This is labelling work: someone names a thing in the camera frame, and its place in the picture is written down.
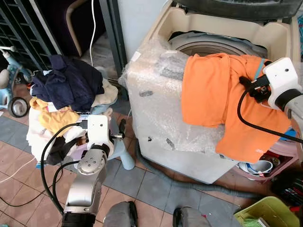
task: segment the washing machine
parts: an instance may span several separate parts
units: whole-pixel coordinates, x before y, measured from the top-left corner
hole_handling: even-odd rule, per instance
[[[251,54],[299,62],[300,39],[295,14],[302,0],[175,0],[168,1],[142,42],[164,40],[172,50],[195,53]],[[182,81],[157,76],[155,62],[135,62],[126,71],[133,128],[142,155],[162,166],[204,183],[213,183],[238,161],[215,153],[224,126],[185,124],[181,114]],[[151,58],[155,46],[150,47]]]

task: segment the yellow-green container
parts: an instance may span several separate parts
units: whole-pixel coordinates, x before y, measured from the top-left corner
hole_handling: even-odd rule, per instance
[[[243,226],[243,219],[263,218],[270,227],[299,227],[299,218],[277,197],[268,196],[234,214]]]

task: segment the yellow cloth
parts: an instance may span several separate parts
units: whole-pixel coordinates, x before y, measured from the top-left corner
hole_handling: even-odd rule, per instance
[[[37,97],[33,97],[29,104],[35,110],[41,111],[39,122],[53,134],[63,126],[75,123],[79,119],[79,115],[69,107],[64,107],[57,112],[48,112],[48,103]],[[66,131],[68,128],[59,133],[57,137],[62,136]]]

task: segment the plastic wrap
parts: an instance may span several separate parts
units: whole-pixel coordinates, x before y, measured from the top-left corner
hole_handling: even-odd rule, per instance
[[[164,40],[150,40],[134,54],[119,82],[127,86],[140,145],[214,154],[224,126],[207,128],[182,120],[181,89],[187,58],[171,50]]]

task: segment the drain hose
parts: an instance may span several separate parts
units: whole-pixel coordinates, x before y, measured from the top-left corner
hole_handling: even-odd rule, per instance
[[[165,180],[167,182],[170,182],[173,186],[182,187],[182,188],[192,188],[192,189],[196,189],[196,190],[200,190],[200,191],[223,192],[227,195],[243,197],[243,198],[250,198],[250,199],[261,199],[263,197],[260,194],[256,194],[256,193],[252,193],[252,192],[241,192],[241,191],[237,191],[237,190],[231,190],[231,189],[225,188],[220,185],[176,181],[176,180],[170,178],[169,176],[165,175],[161,170],[159,170],[149,164],[149,161],[141,155],[138,140],[136,140],[135,152],[136,152],[137,159],[143,165],[145,165],[145,167],[147,167],[148,169],[153,171],[158,177],[162,178],[163,180]]]

